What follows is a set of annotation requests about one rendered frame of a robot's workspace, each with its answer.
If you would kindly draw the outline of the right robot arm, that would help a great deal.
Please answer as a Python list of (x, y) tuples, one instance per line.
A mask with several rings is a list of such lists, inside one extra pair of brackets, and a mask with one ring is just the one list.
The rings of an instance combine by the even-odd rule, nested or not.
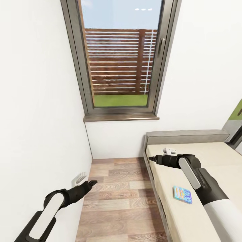
[(149, 157), (159, 165), (182, 169), (191, 186), (198, 195), (221, 242), (242, 242), (242, 213), (236, 208), (218, 182), (200, 160), (191, 154), (176, 154), (173, 148), (165, 147), (163, 155)]

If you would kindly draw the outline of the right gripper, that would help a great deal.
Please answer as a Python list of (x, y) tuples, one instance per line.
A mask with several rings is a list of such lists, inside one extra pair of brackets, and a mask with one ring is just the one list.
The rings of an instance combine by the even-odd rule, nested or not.
[(170, 163), (171, 155), (156, 155), (155, 157), (149, 157), (149, 160), (157, 162), (159, 165), (164, 165), (167, 167), (172, 167)]

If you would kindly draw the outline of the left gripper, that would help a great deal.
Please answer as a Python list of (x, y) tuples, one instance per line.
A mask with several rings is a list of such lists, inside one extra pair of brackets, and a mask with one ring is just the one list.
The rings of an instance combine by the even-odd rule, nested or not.
[(82, 199), (96, 183), (98, 183), (96, 180), (92, 180), (89, 183), (85, 181), (82, 185), (72, 188), (76, 192), (76, 200), (74, 203)]

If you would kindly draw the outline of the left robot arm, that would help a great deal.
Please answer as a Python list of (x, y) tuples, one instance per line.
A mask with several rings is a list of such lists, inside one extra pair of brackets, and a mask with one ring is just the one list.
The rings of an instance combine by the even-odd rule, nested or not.
[(96, 180), (92, 180), (89, 183), (85, 181), (81, 185), (80, 182), (86, 177), (87, 173), (81, 172), (72, 180), (70, 190), (61, 189), (49, 193), (43, 203), (44, 210), (34, 214), (14, 242), (46, 242), (56, 223), (56, 213), (61, 208), (78, 202), (98, 183)]

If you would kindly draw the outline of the board game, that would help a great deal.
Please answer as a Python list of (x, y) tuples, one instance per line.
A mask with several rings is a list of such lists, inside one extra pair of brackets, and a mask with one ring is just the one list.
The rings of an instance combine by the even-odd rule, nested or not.
[(174, 186), (174, 198), (192, 204), (191, 191)]

